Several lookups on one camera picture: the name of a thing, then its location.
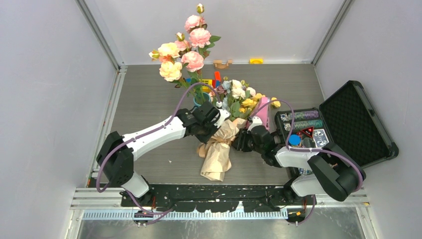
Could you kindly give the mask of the teal ceramic vase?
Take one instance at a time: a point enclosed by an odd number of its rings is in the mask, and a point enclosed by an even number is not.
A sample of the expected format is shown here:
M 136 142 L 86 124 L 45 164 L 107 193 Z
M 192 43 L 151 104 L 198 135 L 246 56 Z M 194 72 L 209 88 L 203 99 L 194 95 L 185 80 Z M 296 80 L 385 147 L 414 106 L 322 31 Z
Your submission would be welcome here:
M 211 102 L 211 97 L 208 93 L 203 92 L 201 95 L 196 94 L 193 101 L 194 106 L 200 107 L 204 102 Z

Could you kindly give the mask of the tan satin ribbon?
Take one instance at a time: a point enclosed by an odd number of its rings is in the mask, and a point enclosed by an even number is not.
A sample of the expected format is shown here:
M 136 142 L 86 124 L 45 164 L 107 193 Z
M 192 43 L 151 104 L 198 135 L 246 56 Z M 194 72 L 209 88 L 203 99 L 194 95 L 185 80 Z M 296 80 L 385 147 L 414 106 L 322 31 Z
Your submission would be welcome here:
M 223 145 L 226 145 L 227 147 L 229 147 L 232 142 L 233 142 L 233 138 L 231 138 L 231 137 L 230 138 L 221 138 L 221 137 L 218 137 L 218 136 L 212 136 L 209 139 L 208 142 L 201 143 L 198 146 L 198 148 L 197 148 L 197 154 L 201 158 L 206 158 L 207 151 L 211 147 L 212 144 L 219 143 L 219 144 L 223 144 Z

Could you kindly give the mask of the paper flower bouquet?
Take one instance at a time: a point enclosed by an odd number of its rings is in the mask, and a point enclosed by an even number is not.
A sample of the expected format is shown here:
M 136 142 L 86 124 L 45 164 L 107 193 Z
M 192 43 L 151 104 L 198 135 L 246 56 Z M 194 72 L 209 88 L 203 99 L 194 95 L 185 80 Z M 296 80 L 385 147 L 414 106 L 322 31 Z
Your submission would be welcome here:
M 235 136 L 250 125 L 247 119 L 259 117 L 264 122 L 263 115 L 270 108 L 279 108 L 281 102 L 275 97 L 269 98 L 256 92 L 244 81 L 229 80 L 226 77 L 214 90 L 209 92 L 212 102 L 216 104 L 216 97 L 219 96 L 222 108 L 228 111 L 229 117 L 207 143 L 199 145 L 197 153 L 204 159 L 200 175 L 211 181 L 222 182 L 225 173 L 231 168 L 230 146 Z

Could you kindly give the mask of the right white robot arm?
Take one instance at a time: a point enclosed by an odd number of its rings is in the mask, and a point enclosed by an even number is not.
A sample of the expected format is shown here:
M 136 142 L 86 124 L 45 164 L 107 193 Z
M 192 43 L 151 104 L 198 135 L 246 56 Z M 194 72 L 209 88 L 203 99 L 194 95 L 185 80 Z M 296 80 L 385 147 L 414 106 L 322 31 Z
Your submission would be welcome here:
M 287 184 L 284 198 L 297 204 L 304 196 L 327 194 L 343 202 L 361 189 L 366 179 L 364 170 L 341 147 L 329 142 L 324 147 L 300 148 L 276 143 L 274 135 L 264 126 L 242 129 L 235 137 L 233 148 L 242 152 L 257 152 L 266 164 L 278 168 L 302 168 L 312 171 Z

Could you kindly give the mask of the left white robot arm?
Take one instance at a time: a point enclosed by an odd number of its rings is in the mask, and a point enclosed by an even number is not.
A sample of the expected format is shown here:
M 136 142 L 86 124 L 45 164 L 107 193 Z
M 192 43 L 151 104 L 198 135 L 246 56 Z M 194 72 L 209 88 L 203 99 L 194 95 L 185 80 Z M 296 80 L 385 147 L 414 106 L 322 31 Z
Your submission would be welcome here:
M 163 144 L 187 136 L 206 143 L 228 118 L 229 112 L 221 104 L 205 102 L 193 110 L 177 109 L 164 121 L 138 132 L 111 132 L 96 157 L 99 173 L 106 176 L 109 187 L 122 187 L 135 202 L 147 206 L 153 194 L 147 180 L 134 171 L 135 161 Z

